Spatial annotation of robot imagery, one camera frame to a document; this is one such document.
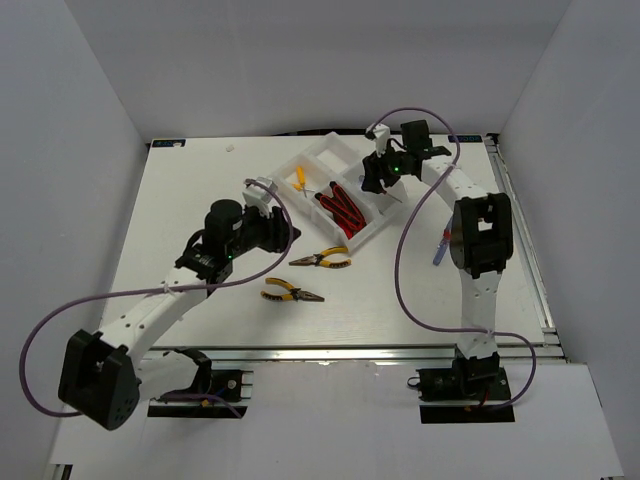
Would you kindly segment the yellow screwdriver short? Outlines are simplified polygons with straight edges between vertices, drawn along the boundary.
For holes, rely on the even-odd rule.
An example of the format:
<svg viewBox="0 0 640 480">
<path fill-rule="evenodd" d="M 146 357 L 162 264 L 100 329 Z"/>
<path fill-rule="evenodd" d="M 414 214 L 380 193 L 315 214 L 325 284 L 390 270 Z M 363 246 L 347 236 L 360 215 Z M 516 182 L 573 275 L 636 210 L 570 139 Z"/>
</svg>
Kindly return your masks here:
<svg viewBox="0 0 640 480">
<path fill-rule="evenodd" d="M 303 193 L 304 193 L 305 191 L 306 191 L 307 193 L 309 193 L 309 192 L 311 192 L 311 193 L 315 193 L 315 192 L 316 192 L 316 190 L 312 190 L 312 189 L 310 189 L 309 187 L 302 186 L 302 185 L 301 185 L 301 184 L 299 184 L 299 183 L 292 183 L 292 184 L 291 184 L 291 186 L 292 186 L 296 191 L 300 191 L 300 192 L 303 192 Z"/>
</svg>

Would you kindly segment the yellow screwdriver long shaft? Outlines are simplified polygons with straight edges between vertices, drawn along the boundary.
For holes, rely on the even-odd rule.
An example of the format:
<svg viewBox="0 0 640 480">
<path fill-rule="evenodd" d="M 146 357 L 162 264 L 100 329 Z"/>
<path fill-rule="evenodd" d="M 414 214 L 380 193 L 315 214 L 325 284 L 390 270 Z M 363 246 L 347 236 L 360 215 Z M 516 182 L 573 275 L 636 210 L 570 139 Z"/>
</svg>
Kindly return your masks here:
<svg viewBox="0 0 640 480">
<path fill-rule="evenodd" d="M 306 186 L 306 176 L 301 166 L 296 167 L 296 176 L 297 176 L 298 183 L 301 184 L 302 186 Z M 303 195 L 305 198 L 308 197 L 308 193 L 306 191 L 303 193 Z"/>
</svg>

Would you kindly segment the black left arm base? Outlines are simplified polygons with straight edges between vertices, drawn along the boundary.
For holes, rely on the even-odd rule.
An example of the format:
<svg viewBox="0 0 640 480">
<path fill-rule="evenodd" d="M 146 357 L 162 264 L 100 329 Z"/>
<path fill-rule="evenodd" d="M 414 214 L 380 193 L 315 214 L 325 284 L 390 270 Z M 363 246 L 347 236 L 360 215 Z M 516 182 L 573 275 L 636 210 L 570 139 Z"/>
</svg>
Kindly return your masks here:
<svg viewBox="0 0 640 480">
<path fill-rule="evenodd" d="M 164 352 L 162 358 L 189 360 L 196 368 L 187 387 L 163 393 L 149 403 L 150 418 L 242 419 L 251 398 L 252 371 L 217 368 L 204 352 L 193 348 Z"/>
</svg>

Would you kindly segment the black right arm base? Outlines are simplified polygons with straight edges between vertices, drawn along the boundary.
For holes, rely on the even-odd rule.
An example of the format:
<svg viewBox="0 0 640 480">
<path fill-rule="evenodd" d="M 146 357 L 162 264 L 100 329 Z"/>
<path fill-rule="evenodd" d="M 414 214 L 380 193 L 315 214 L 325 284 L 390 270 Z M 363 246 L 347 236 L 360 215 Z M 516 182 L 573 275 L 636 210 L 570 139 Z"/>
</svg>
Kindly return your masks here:
<svg viewBox="0 0 640 480">
<path fill-rule="evenodd" d="M 495 379 L 481 381 L 470 392 L 463 390 L 451 368 L 419 369 L 406 385 L 418 394 L 423 425 L 506 424 L 516 420 L 511 405 L 496 408 L 511 399 L 504 368 Z"/>
</svg>

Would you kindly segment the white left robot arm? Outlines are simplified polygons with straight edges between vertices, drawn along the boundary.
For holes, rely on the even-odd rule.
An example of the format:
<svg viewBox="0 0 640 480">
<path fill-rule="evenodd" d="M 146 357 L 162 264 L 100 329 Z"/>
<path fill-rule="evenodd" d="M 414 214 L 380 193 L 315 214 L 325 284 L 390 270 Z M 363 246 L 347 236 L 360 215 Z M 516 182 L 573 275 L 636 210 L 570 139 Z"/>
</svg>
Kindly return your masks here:
<svg viewBox="0 0 640 480">
<path fill-rule="evenodd" d="M 282 208 L 214 202 L 202 229 L 187 241 L 158 291 L 94 333 L 69 339 L 58 387 L 65 404 L 107 430 L 119 428 L 149 399 L 205 398 L 212 394 L 210 359 L 179 347 L 147 359 L 147 352 L 186 313 L 207 300 L 232 274 L 233 262 L 258 248 L 288 251 L 301 235 Z"/>
</svg>

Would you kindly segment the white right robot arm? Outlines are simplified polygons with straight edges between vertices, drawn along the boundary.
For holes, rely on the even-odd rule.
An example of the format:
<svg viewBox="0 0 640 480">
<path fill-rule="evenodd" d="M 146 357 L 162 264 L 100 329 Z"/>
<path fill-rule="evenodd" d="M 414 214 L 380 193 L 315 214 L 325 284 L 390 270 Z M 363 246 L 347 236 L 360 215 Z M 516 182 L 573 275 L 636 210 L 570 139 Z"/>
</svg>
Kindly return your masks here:
<svg viewBox="0 0 640 480">
<path fill-rule="evenodd" d="M 490 193 L 458 166 L 458 156 L 434 146 L 424 120 L 401 126 L 403 143 L 396 150 L 390 128 L 379 123 L 365 130 L 375 144 L 362 161 L 361 189 L 387 194 L 403 176 L 430 187 L 452 211 L 449 253 L 459 269 L 462 306 L 460 335 L 451 374 L 453 390 L 472 399 L 484 391 L 499 370 L 495 341 L 497 290 L 513 255 L 512 208 L 504 193 Z"/>
</svg>

